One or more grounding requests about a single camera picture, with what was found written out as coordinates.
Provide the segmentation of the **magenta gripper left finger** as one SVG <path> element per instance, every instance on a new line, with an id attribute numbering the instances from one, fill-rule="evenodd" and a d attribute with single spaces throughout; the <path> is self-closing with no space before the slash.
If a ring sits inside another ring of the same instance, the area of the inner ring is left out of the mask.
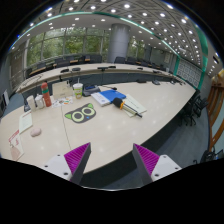
<path id="1" fill-rule="evenodd" d="M 57 154 L 51 158 L 43 169 L 77 185 L 91 154 L 91 144 L 81 145 L 66 154 Z"/>

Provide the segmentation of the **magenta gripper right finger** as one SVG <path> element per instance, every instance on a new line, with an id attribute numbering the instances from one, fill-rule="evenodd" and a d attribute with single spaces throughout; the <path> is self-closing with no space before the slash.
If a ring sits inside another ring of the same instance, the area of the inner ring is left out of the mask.
<path id="1" fill-rule="evenodd" d="M 161 155 L 134 144 L 132 154 L 144 185 L 181 170 L 168 155 Z"/>

